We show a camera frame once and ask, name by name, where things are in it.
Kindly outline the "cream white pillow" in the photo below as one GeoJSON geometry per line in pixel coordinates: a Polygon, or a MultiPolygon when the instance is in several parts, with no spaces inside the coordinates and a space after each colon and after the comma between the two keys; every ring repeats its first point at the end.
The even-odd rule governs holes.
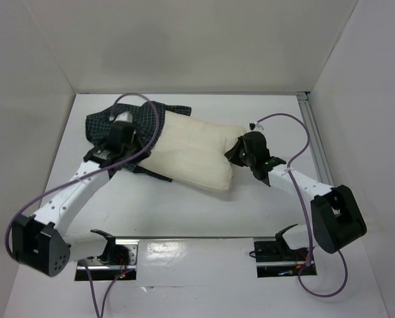
{"type": "Polygon", "coordinates": [[[218,125],[167,111],[151,155],[139,166],[202,190],[226,192],[233,169],[225,153],[245,133],[240,125],[218,125]]]}

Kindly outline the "dark blue checkered pillowcase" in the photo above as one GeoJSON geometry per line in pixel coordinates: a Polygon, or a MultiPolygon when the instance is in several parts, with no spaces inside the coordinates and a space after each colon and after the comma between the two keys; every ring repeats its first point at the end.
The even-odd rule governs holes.
{"type": "MultiPolygon", "coordinates": [[[[156,142],[162,134],[164,128],[165,114],[166,112],[172,112],[178,115],[190,116],[192,108],[183,105],[166,105],[157,101],[152,101],[158,112],[158,134],[153,140],[151,150],[155,147],[156,142]]],[[[118,103],[116,104],[114,115],[120,115],[124,112],[129,112],[132,115],[133,123],[136,126],[136,132],[138,137],[146,145],[152,138],[156,127],[156,119],[154,117],[154,111],[149,102],[142,104],[141,106],[129,105],[118,103]]],[[[108,137],[112,122],[109,120],[111,116],[111,108],[107,108],[98,113],[92,113],[85,118],[85,137],[94,146],[98,144],[103,138],[108,137]]],[[[135,174],[145,174],[150,177],[171,182],[172,179],[161,176],[155,172],[151,172],[146,168],[138,166],[138,162],[127,162],[123,167],[124,169],[133,172],[135,174]]]]}

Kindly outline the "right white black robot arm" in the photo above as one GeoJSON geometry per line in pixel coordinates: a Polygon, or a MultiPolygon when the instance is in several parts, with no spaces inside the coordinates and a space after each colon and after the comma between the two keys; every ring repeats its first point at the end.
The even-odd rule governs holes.
{"type": "Polygon", "coordinates": [[[261,132],[240,136],[225,157],[236,166],[248,167],[258,181],[300,201],[308,242],[298,243],[294,238],[284,237],[274,245],[277,257],[291,259],[303,247],[309,252],[320,247],[334,254],[366,235],[367,225],[349,187],[318,182],[293,169],[285,160],[272,156],[261,132]]]}

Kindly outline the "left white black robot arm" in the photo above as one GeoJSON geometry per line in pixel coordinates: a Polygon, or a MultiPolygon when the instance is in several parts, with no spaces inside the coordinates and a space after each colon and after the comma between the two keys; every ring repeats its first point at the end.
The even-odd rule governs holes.
{"type": "Polygon", "coordinates": [[[67,185],[31,216],[16,216],[11,223],[12,257],[49,277],[57,276],[69,262],[95,258],[101,264],[129,260],[129,249],[105,231],[92,229],[87,237],[67,237],[72,221],[93,195],[126,163],[150,156],[137,126],[116,121],[109,134],[84,156],[67,185]]]}

